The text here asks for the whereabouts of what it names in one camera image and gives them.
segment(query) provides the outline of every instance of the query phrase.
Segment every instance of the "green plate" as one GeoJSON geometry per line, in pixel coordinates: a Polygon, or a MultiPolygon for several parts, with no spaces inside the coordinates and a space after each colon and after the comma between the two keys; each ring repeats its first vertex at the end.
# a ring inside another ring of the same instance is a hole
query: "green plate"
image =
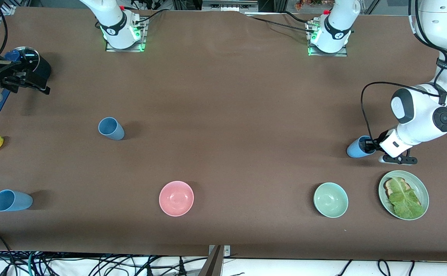
{"type": "Polygon", "coordinates": [[[419,180],[419,178],[417,178],[414,174],[407,171],[390,171],[386,173],[380,180],[380,184],[378,184],[378,197],[380,197],[380,201],[382,202],[382,205],[385,207],[385,209],[389,211],[389,213],[391,213],[394,217],[401,220],[417,220],[421,218],[426,213],[426,211],[428,210],[428,206],[430,205],[428,191],[426,190],[423,182],[421,182],[421,180],[419,180]],[[387,182],[387,180],[392,177],[404,178],[406,182],[411,186],[411,189],[414,190],[414,193],[418,197],[421,206],[425,209],[425,212],[422,215],[417,218],[406,219],[401,218],[394,213],[394,207],[390,203],[389,198],[387,197],[387,193],[385,192],[385,188],[383,187],[385,182],[387,182]]]}

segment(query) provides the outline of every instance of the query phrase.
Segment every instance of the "bread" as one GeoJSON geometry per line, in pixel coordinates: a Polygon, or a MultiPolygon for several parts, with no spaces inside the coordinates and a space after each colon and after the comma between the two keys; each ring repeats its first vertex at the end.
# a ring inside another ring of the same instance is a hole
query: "bread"
{"type": "MultiPolygon", "coordinates": [[[[411,189],[411,186],[406,182],[404,178],[398,177],[401,180],[401,183],[404,184],[406,187],[406,190],[411,189]]],[[[392,178],[387,180],[385,184],[383,184],[383,187],[385,189],[385,193],[387,194],[387,197],[390,197],[390,195],[393,193],[393,190],[390,188],[390,183],[392,182],[392,178]]]]}

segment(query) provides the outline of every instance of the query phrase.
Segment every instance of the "lettuce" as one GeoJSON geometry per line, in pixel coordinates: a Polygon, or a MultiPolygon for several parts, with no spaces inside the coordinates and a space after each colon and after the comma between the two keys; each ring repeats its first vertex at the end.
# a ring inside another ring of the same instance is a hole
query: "lettuce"
{"type": "Polygon", "coordinates": [[[406,188],[404,180],[399,177],[393,177],[388,187],[392,190],[389,201],[394,207],[394,213],[403,219],[416,219],[421,217],[425,209],[418,203],[419,199],[414,194],[414,190],[406,188]]]}

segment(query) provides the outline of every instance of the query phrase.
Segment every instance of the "blue cup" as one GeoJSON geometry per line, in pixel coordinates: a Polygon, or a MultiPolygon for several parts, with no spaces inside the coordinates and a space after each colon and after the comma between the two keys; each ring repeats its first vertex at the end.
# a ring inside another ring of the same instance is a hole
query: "blue cup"
{"type": "Polygon", "coordinates": [[[0,212],[24,210],[33,204],[33,198],[23,192],[2,190],[0,191],[0,212]]]}
{"type": "Polygon", "coordinates": [[[364,135],[356,139],[346,150],[346,153],[351,158],[361,158],[373,154],[375,149],[365,152],[365,140],[370,140],[370,136],[364,135]]]}
{"type": "Polygon", "coordinates": [[[125,131],[123,130],[120,123],[113,117],[106,117],[99,122],[97,130],[102,135],[113,140],[121,140],[125,136],[125,131]]]}

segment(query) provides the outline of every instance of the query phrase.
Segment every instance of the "green bowl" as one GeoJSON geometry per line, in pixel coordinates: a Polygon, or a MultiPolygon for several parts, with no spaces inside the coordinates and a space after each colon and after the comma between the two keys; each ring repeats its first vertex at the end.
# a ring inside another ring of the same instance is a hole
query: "green bowl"
{"type": "Polygon", "coordinates": [[[339,218],[348,209],[348,196],[340,185],[332,182],[323,183],[314,193],[314,206],[328,218],[339,218]]]}
{"type": "Polygon", "coordinates": [[[428,197],[428,191],[426,190],[425,185],[419,178],[417,178],[414,174],[409,173],[407,171],[390,171],[386,173],[383,178],[380,180],[380,184],[378,184],[378,197],[380,198],[380,201],[382,202],[382,205],[385,207],[389,213],[391,213],[394,217],[401,219],[401,220],[417,220],[421,218],[426,211],[428,210],[428,206],[430,205],[430,198],[428,197]],[[389,201],[389,198],[387,197],[387,193],[385,192],[385,188],[383,185],[387,180],[389,180],[392,177],[401,177],[406,180],[406,183],[408,183],[411,186],[411,189],[414,190],[414,194],[419,199],[419,202],[421,203],[421,206],[425,209],[425,212],[420,215],[417,218],[401,218],[398,215],[394,213],[394,207],[389,201]]]}

